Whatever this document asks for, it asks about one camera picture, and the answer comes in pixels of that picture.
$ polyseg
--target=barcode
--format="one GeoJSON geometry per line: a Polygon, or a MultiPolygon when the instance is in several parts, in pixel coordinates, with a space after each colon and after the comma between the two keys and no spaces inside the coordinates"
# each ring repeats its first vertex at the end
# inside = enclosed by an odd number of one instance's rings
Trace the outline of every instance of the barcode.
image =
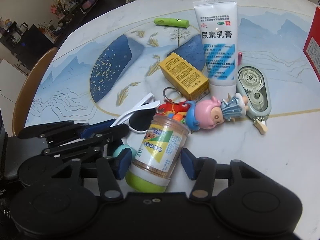
{"type": "Polygon", "coordinates": [[[320,73],[320,47],[313,37],[311,37],[307,47],[307,54],[313,62],[313,65],[315,65],[318,73],[320,73]]]}
{"type": "Polygon", "coordinates": [[[209,89],[204,91],[201,95],[199,95],[196,99],[195,102],[198,102],[201,98],[203,98],[205,95],[209,94],[209,89]]]}

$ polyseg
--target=sunglasses lens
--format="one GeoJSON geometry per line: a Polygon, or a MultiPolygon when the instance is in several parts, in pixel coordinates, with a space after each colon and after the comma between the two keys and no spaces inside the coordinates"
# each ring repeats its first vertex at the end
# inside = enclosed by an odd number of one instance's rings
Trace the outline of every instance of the sunglasses lens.
{"type": "Polygon", "coordinates": [[[136,111],[129,119],[130,126],[137,131],[146,131],[149,129],[156,109],[146,109],[136,111]]]}

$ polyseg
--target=wooden chair back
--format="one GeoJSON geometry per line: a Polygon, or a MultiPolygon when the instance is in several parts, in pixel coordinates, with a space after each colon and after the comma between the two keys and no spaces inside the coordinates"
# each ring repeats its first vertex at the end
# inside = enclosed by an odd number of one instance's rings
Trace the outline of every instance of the wooden chair back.
{"type": "Polygon", "coordinates": [[[57,54],[58,48],[54,47],[49,49],[35,64],[30,74],[28,75],[26,81],[24,82],[16,105],[13,111],[12,118],[12,133],[13,136],[17,136],[19,132],[24,128],[28,113],[36,94],[38,86],[47,71],[51,61],[57,54]]]}

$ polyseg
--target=pink hair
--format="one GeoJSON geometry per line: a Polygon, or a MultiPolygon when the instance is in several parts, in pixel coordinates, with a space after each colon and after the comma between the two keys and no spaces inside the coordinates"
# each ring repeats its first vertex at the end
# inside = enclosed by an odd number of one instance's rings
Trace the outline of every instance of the pink hair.
{"type": "Polygon", "coordinates": [[[221,106],[221,102],[215,97],[212,97],[209,100],[203,100],[196,104],[195,118],[199,122],[200,128],[211,129],[215,127],[211,118],[211,111],[219,106],[221,106]]]}

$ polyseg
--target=white tube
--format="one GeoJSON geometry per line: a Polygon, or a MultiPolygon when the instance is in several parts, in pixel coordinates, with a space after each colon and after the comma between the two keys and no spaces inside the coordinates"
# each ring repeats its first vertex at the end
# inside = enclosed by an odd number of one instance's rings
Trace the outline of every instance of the white tube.
{"type": "Polygon", "coordinates": [[[237,0],[193,3],[202,37],[210,94],[219,100],[236,93],[238,73],[237,0]]]}

